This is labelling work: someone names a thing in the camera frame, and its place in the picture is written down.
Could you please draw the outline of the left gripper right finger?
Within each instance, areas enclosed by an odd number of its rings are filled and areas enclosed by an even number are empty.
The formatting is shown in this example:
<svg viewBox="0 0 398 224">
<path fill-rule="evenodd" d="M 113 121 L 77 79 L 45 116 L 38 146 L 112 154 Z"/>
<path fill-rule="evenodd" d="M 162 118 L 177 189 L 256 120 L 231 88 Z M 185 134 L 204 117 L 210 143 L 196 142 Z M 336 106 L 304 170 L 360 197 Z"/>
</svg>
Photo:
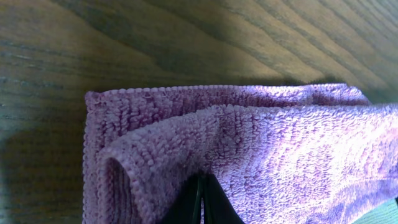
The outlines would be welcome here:
<svg viewBox="0 0 398 224">
<path fill-rule="evenodd" d="M 213 174 L 203 177 L 205 224 L 244 224 Z"/>
</svg>

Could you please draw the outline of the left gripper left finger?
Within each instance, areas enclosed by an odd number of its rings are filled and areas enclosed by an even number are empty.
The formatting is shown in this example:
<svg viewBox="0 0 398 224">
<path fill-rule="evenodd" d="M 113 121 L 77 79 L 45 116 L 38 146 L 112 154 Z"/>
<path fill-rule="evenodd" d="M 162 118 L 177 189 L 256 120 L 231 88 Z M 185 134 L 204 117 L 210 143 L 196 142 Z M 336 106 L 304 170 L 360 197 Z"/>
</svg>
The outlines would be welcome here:
<svg viewBox="0 0 398 224">
<path fill-rule="evenodd" d="M 200 224 L 202 193 L 201 177 L 198 174 L 189 177 L 159 224 Z"/>
</svg>

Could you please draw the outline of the purple microfiber cloth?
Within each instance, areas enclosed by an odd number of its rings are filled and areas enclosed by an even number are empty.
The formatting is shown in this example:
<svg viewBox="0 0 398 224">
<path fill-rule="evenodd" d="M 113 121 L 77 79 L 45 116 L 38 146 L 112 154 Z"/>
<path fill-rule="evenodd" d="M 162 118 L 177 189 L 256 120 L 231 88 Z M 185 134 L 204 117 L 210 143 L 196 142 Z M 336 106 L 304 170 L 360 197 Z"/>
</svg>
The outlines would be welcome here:
<svg viewBox="0 0 398 224">
<path fill-rule="evenodd" d="M 352 223 L 397 195 L 397 105 L 345 84 L 89 92 L 84 223 L 157 223 L 215 175 L 244 223 Z"/>
</svg>

